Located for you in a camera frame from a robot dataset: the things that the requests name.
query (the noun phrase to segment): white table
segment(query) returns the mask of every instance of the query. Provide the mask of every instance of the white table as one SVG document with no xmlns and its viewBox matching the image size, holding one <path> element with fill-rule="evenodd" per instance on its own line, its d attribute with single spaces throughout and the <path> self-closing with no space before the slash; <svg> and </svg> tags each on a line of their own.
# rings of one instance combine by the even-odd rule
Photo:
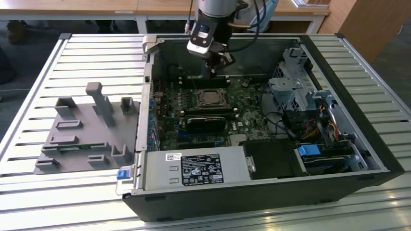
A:
<svg viewBox="0 0 411 231">
<path fill-rule="evenodd" d="M 100 81 L 111 102 L 124 96 L 140 99 L 143 35 L 72 35 L 57 41 L 0 143 L 0 230 L 330 231 L 411 226 L 410 109 L 344 39 L 310 37 L 404 167 L 404 175 L 334 203 L 144 223 L 115 193 L 116 170 L 32 174 L 59 96 L 90 103 L 86 85 Z M 324 80 L 318 80 L 327 88 Z"/>
</svg>

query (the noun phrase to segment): barcode sticker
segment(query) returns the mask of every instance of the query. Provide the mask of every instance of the barcode sticker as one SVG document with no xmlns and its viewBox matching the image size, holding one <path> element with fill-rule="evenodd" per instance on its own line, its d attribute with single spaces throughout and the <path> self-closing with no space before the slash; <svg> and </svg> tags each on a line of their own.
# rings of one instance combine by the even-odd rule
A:
<svg viewBox="0 0 411 231">
<path fill-rule="evenodd" d="M 166 161 L 180 160 L 180 159 L 182 159 L 180 153 L 167 153 L 166 154 Z"/>
</svg>

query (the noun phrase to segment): wooden desk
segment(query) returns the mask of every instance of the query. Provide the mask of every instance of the wooden desk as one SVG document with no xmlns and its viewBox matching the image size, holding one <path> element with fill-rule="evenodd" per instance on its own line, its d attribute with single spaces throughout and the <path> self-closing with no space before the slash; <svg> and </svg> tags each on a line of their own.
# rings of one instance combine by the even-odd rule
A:
<svg viewBox="0 0 411 231">
<path fill-rule="evenodd" d="M 139 0 L 0 0 L 0 19 L 134 19 Z"/>
<path fill-rule="evenodd" d="M 140 33 L 147 33 L 147 20 L 187 20 L 191 0 L 139 0 L 138 26 Z M 272 21 L 311 21 L 307 33 L 316 33 L 328 9 L 302 9 L 291 0 L 279 0 Z"/>
</svg>

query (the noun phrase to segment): cpu socket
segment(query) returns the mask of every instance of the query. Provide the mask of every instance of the cpu socket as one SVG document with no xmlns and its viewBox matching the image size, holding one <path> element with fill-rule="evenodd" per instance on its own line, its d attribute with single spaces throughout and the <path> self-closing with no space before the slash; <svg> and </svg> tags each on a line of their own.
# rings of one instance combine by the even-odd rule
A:
<svg viewBox="0 0 411 231">
<path fill-rule="evenodd" d="M 230 107 L 226 94 L 227 91 L 224 89 L 198 90 L 198 108 L 215 109 Z"/>
</svg>

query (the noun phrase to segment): wooden cabinet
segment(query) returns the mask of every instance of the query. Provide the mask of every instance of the wooden cabinet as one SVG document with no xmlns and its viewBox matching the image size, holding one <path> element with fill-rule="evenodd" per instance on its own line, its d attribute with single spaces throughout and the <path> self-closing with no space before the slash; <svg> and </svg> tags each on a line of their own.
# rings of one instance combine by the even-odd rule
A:
<svg viewBox="0 0 411 231">
<path fill-rule="evenodd" d="M 332 0 L 319 33 L 342 33 L 372 62 L 411 16 L 411 0 Z"/>
</svg>

